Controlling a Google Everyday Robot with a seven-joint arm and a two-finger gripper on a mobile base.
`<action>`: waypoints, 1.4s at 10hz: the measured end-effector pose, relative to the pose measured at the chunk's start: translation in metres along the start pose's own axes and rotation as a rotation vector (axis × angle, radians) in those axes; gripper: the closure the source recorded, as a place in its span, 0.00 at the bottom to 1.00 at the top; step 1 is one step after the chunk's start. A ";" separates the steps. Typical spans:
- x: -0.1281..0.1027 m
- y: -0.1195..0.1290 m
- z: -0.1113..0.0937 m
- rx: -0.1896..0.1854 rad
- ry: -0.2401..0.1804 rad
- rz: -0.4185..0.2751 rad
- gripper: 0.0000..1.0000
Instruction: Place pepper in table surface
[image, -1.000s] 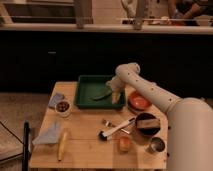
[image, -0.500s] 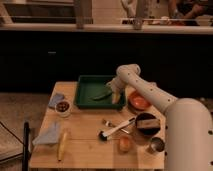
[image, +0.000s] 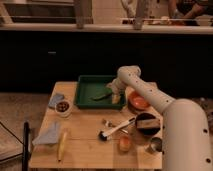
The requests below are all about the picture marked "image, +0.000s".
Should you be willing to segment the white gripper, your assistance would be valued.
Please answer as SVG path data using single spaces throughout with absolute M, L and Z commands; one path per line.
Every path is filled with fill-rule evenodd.
M 114 93 L 112 95 L 111 102 L 113 104 L 118 104 L 121 99 L 120 94 L 122 94 L 126 90 L 127 85 L 123 83 L 119 78 L 115 78 L 112 82 L 107 84 L 107 87 L 110 88 Z

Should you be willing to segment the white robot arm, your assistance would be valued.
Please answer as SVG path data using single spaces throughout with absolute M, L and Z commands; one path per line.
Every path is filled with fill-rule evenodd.
M 132 87 L 163 116 L 162 171 L 213 171 L 208 121 L 202 107 L 186 98 L 171 97 L 140 75 L 139 66 L 122 66 L 110 88 L 118 94 Z

